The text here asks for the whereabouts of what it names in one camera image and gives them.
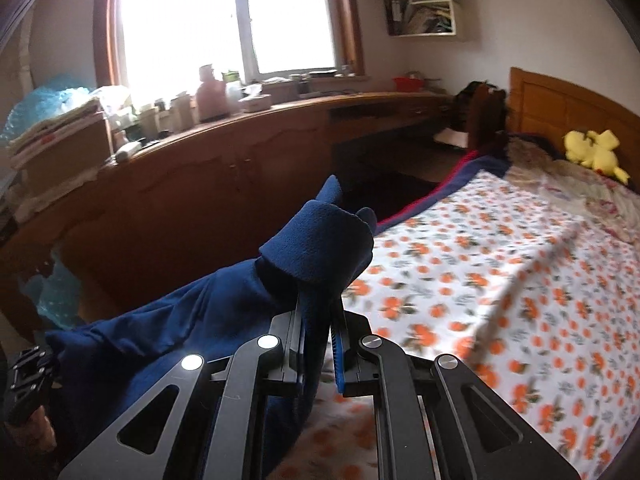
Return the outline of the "person's left hand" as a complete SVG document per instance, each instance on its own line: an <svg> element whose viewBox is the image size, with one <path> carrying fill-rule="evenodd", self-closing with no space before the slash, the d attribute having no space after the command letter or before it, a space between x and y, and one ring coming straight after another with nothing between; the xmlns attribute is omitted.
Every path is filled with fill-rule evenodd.
<svg viewBox="0 0 640 480"><path fill-rule="evenodd" d="M9 435L27 456L49 454L56 448L55 431L42 405L37 408L26 422L13 426L4 424Z"/></svg>

